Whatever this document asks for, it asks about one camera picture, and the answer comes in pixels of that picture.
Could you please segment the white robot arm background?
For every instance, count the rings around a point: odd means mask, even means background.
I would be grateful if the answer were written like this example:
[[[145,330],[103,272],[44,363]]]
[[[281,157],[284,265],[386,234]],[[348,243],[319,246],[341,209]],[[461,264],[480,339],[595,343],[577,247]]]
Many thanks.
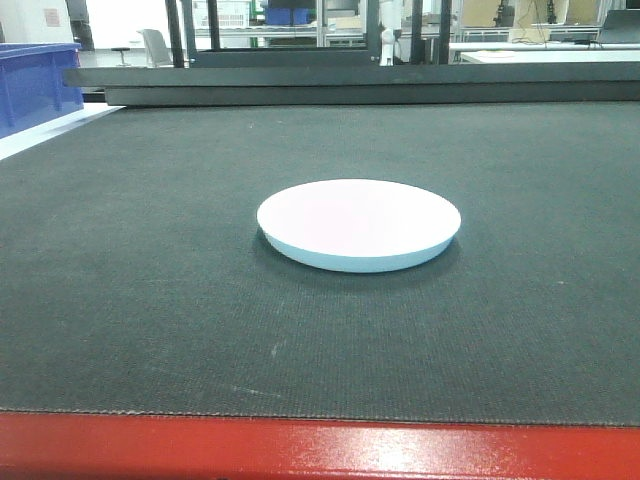
[[[401,0],[380,1],[378,13],[381,28],[379,65],[388,67],[394,64],[397,40],[402,33],[403,2]]]

